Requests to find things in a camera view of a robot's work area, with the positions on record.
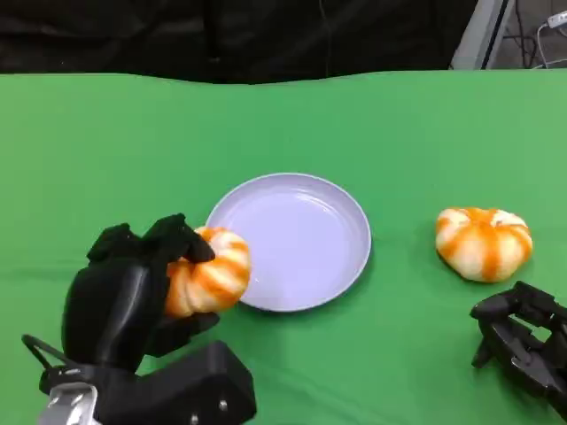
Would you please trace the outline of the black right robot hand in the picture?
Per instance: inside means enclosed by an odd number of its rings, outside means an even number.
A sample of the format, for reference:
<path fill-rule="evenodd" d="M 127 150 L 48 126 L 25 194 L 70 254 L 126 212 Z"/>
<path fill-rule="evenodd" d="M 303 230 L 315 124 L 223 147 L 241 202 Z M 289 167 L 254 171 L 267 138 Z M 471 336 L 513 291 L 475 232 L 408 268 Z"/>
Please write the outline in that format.
<path fill-rule="evenodd" d="M 566 308 L 547 292 L 518 281 L 470 311 L 482 334 L 471 361 L 496 359 L 505 375 L 566 418 Z"/>

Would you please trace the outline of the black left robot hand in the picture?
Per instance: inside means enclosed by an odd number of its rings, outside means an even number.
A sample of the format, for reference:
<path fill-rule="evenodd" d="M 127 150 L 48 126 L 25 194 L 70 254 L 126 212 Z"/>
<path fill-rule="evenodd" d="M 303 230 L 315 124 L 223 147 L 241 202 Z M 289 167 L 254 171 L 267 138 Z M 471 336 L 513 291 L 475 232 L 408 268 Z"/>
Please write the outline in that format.
<path fill-rule="evenodd" d="M 64 354 L 73 362 L 135 372 L 144 356 L 177 350 L 219 320 L 214 313 L 178 318 L 166 311 L 168 265 L 214 259 L 181 213 L 157 220 L 143 236 L 127 223 L 105 228 L 87 258 L 62 319 Z"/>

